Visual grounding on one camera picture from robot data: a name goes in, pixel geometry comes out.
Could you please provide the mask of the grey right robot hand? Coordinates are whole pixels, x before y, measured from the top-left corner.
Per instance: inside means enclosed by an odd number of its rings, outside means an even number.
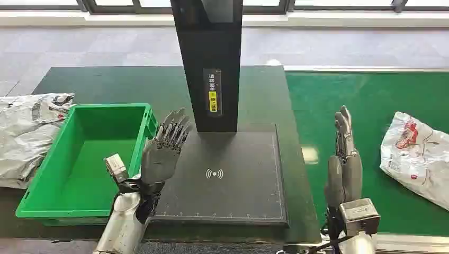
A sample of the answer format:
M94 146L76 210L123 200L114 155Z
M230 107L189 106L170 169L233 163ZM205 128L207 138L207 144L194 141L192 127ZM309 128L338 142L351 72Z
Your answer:
M328 159L328 177L324 194L329 207L360 199L362 196L363 167L355 148L352 116L343 105L335 113L335 154Z

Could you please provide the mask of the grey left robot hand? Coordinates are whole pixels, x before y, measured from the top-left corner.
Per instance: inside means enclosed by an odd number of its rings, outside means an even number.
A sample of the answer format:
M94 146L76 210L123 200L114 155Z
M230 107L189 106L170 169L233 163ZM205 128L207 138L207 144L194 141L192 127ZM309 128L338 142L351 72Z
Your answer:
M171 111L147 142L141 159L141 180L146 185L162 183L175 172L182 147L192 130L184 107Z

